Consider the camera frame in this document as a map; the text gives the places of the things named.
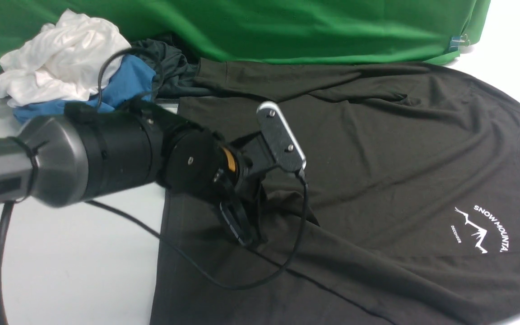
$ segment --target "printed logo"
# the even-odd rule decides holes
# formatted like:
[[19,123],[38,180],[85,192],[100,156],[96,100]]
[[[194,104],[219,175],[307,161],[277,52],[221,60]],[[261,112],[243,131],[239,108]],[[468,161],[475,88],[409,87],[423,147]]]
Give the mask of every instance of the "printed logo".
[[481,253],[486,254],[488,251],[482,247],[483,240],[485,240],[485,236],[487,236],[487,230],[485,228],[481,228],[477,226],[475,223],[473,223],[471,220],[469,220],[469,214],[462,212],[461,210],[458,210],[458,208],[455,207],[455,211],[462,214],[464,216],[464,224],[473,226],[477,232],[472,234],[471,236],[477,236],[477,243],[475,244],[475,247],[480,249]]
[[507,234],[507,230],[505,230],[505,227],[503,227],[501,222],[495,216],[493,216],[491,212],[485,210],[485,208],[483,208],[482,206],[475,205],[473,209],[483,214],[483,216],[489,218],[489,220],[493,222],[495,227],[497,227],[497,230],[499,230],[501,238],[503,238],[501,240],[501,248],[499,252],[509,251],[509,235]]

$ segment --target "green backdrop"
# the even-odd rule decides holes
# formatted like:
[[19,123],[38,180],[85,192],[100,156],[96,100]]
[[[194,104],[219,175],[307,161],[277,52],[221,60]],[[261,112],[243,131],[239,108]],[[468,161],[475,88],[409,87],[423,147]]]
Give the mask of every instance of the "green backdrop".
[[478,42],[490,0],[0,0],[0,56],[66,8],[103,17],[130,41],[174,31],[212,60],[360,64],[457,57]]

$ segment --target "pile of clothes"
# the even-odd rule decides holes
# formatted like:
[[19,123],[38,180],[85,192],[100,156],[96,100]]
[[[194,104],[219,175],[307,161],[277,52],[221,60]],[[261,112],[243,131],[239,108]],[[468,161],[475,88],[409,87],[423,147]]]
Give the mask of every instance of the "pile of clothes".
[[144,55],[116,58],[103,74],[100,112],[113,111],[138,94],[150,93],[160,78],[158,98],[213,95],[210,89],[194,85],[197,59],[188,62],[176,43],[171,34],[129,43],[110,21],[67,10],[56,25],[44,25],[34,39],[2,56],[0,99],[13,108],[20,123],[38,115],[62,114],[68,101],[95,106],[101,66],[114,53],[130,47],[157,57],[164,75],[157,76],[156,62]]

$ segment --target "black t-shirt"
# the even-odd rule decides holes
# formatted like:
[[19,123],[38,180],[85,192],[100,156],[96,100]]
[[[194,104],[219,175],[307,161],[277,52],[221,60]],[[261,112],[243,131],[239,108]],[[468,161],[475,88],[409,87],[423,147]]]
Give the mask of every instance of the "black t-shirt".
[[[520,104],[467,74],[411,63],[267,65],[202,60],[196,82],[227,98],[179,113],[228,140],[279,103],[307,156],[309,224],[279,279],[244,292],[209,284],[161,246],[152,325],[488,324],[520,313]],[[246,251],[205,204],[169,198],[162,232],[219,280],[275,271],[293,246],[302,192],[268,175]]]

